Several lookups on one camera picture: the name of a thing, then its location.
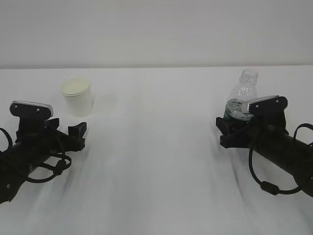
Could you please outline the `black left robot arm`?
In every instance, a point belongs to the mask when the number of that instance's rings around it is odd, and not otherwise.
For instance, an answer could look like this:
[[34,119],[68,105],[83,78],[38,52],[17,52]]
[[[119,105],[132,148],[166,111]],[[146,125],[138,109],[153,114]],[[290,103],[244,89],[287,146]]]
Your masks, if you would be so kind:
[[0,201],[10,202],[23,183],[46,183],[71,166],[67,152],[85,148],[87,123],[68,127],[65,134],[58,130],[60,120],[30,120],[21,118],[17,139],[4,129],[8,148],[0,153]]

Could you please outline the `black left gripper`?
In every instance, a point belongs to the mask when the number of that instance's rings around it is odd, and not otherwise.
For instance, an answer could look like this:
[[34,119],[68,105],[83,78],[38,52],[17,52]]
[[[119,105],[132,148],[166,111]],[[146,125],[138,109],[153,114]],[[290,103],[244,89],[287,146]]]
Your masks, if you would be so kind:
[[53,153],[77,152],[85,148],[86,122],[69,126],[68,134],[57,130],[59,126],[59,118],[44,121],[44,130],[41,131],[41,147],[46,153],[51,150],[54,150]]

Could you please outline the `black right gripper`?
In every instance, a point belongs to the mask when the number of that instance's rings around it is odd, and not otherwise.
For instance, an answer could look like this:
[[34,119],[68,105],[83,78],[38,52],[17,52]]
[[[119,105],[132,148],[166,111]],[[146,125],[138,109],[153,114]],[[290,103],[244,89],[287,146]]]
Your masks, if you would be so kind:
[[249,148],[258,134],[259,123],[234,118],[216,118],[216,127],[220,130],[220,145],[224,148]]

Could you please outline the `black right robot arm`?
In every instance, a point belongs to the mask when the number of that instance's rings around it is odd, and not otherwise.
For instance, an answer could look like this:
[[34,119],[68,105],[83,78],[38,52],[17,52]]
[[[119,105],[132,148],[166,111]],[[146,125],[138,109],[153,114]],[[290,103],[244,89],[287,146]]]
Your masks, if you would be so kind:
[[[221,131],[220,145],[224,148],[246,148],[250,174],[259,187],[272,195],[291,195],[300,191],[313,195],[313,145],[290,136],[285,114],[253,117],[249,121],[216,118]],[[293,189],[282,190],[277,185],[260,180],[253,168],[253,153],[258,153],[290,174],[296,183]]]

